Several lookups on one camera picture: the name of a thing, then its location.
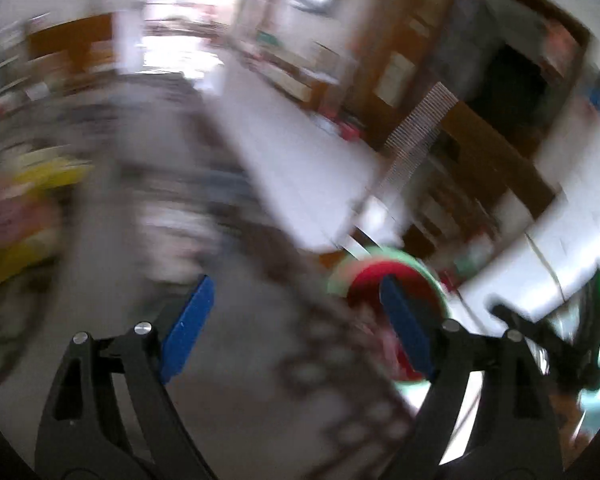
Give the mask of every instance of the blue gripper pad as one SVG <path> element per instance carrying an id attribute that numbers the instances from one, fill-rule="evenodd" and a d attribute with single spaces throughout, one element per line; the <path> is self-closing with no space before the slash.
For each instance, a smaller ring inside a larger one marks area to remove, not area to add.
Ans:
<path id="1" fill-rule="evenodd" d="M 169 335 L 162 342 L 160 381 L 167 384 L 184 368 L 198 335 L 214 306 L 214 282 L 205 276 L 198 284 L 174 323 Z"/>
<path id="2" fill-rule="evenodd" d="M 402 288 L 394 278 L 385 276 L 382 279 L 380 303 L 384 307 L 384 312 L 387 314 L 411 366 L 430 380 L 434 373 L 430 341 L 410 309 L 412 301 L 414 300 L 404 295 Z"/>

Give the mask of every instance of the metal screw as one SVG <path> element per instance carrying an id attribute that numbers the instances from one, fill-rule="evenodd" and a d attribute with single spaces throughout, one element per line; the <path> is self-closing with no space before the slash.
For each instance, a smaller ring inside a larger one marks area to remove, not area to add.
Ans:
<path id="1" fill-rule="evenodd" d="M 445 319 L 442 322 L 442 328 L 447 332 L 457 332 L 460 330 L 460 324 L 453 319 Z"/>
<path id="2" fill-rule="evenodd" d="M 151 323 L 148 321 L 141 321 L 134 327 L 134 332 L 138 335 L 145 335 L 151 332 L 152 328 Z"/>
<path id="3" fill-rule="evenodd" d="M 520 341 L 522 341 L 522 334 L 517 330 L 509 330 L 507 332 L 507 337 L 510 341 L 513 341 L 514 343 L 519 343 Z"/>
<path id="4" fill-rule="evenodd" d="M 86 332 L 78 332 L 76 335 L 74 335 L 74 343 L 77 345 L 81 345 L 82 343 L 87 341 L 88 338 L 89 334 L 87 334 Z"/>

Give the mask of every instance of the blue object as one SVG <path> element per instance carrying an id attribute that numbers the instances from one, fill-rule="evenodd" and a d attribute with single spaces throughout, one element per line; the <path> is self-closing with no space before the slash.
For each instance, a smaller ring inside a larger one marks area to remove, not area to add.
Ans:
<path id="1" fill-rule="evenodd" d="M 205 276 L 162 342 L 160 381 L 167 384 L 184 368 L 187 358 L 214 306 L 214 282 Z"/>
<path id="2" fill-rule="evenodd" d="M 382 279 L 380 303 L 382 303 L 389 322 L 400 340 L 402 349 L 407 354 L 414 370 L 431 380 L 434 366 L 431 360 L 430 341 L 411 311 L 410 304 L 413 301 L 405 296 L 402 287 L 394 278 L 386 276 Z"/>

